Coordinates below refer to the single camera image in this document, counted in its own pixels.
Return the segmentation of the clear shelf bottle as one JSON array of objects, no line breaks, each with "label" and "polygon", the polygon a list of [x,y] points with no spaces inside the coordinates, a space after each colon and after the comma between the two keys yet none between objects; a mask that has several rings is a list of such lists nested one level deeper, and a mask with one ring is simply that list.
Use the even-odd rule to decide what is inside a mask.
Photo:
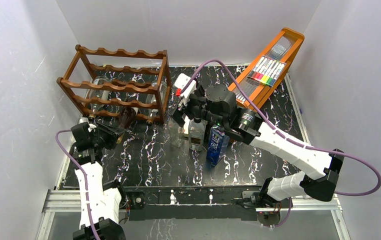
[{"label": "clear shelf bottle", "polygon": [[184,144],[183,128],[180,127],[172,117],[168,120],[170,143],[173,147],[180,148]]}]

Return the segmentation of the blue bottle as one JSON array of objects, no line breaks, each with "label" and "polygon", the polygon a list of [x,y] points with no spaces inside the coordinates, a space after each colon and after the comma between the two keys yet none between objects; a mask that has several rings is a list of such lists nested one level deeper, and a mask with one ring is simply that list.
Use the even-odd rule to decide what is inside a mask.
[{"label": "blue bottle", "polygon": [[225,156],[230,137],[225,129],[219,125],[213,125],[210,129],[206,160],[212,166],[216,166]]}]

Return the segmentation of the clear whisky bottle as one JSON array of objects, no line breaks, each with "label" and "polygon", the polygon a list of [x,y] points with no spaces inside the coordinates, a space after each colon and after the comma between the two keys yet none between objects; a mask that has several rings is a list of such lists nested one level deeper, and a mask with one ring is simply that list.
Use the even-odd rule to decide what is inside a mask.
[{"label": "clear whisky bottle", "polygon": [[190,150],[200,152],[203,149],[205,132],[206,132],[206,120],[201,120],[196,123],[193,119],[188,125],[188,144]]}]

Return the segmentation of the gold capped bottle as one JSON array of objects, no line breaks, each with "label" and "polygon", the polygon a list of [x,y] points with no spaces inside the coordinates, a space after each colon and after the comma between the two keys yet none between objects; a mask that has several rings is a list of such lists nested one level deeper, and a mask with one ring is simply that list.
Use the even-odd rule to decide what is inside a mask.
[{"label": "gold capped bottle", "polygon": [[122,132],[116,141],[117,144],[120,144],[122,142],[127,129],[130,127],[133,121],[136,120],[138,112],[139,112],[139,109],[137,107],[125,106],[122,108],[120,115],[118,117],[118,120],[119,120],[118,127],[122,130]]}]

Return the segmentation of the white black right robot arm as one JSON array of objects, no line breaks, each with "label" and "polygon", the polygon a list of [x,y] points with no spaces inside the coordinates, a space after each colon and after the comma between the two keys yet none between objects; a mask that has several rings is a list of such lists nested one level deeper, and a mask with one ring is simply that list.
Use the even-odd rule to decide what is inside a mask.
[{"label": "white black right robot arm", "polygon": [[272,129],[267,121],[251,109],[237,106],[236,95],[224,84],[203,89],[200,85],[185,88],[176,85],[179,99],[172,113],[176,123],[183,126],[185,117],[224,129],[236,142],[260,148],[299,168],[299,172],[282,177],[267,178],[258,200],[266,207],[294,196],[308,195],[322,202],[332,200],[339,179],[343,157],[310,150],[306,142],[280,129]]}]

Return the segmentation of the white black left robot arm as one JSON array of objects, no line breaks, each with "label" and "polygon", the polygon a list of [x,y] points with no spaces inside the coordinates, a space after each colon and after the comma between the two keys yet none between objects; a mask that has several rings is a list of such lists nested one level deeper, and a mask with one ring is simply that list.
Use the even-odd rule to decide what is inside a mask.
[{"label": "white black left robot arm", "polygon": [[113,180],[103,183],[103,149],[117,145],[124,130],[102,123],[81,122],[71,129],[77,152],[72,156],[79,183],[80,222],[72,234],[74,240],[124,240],[119,224],[119,210],[128,202],[121,184]]}]

